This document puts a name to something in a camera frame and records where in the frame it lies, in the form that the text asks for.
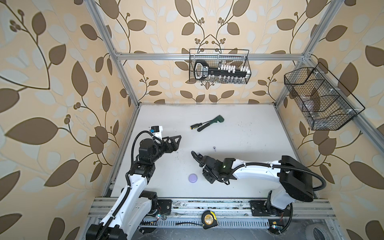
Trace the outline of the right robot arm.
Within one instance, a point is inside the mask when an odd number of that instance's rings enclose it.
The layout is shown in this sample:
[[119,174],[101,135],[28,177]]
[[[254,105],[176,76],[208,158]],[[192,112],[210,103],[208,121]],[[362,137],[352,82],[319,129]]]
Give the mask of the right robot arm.
[[294,201],[312,202],[314,192],[323,190],[327,182],[320,176],[290,156],[282,156],[279,161],[246,162],[234,158],[226,158],[222,162],[210,156],[191,152],[193,159],[203,170],[204,178],[210,183],[230,185],[231,181],[256,179],[278,184],[268,192],[267,200],[261,206],[261,212],[269,216],[284,216],[290,211],[289,219],[282,227],[273,224],[268,231],[272,235],[286,232],[293,219]]

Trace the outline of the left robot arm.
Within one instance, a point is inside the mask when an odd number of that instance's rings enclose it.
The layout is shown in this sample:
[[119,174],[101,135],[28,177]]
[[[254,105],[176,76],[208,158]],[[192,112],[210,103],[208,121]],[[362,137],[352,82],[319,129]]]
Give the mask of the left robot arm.
[[161,126],[154,126],[140,132],[150,137],[141,140],[138,155],[131,156],[126,186],[100,223],[90,225],[87,240],[130,240],[146,216],[161,212],[157,193],[145,189],[156,169],[155,162],[164,154],[176,152],[182,139],[181,136],[163,137],[162,130]]

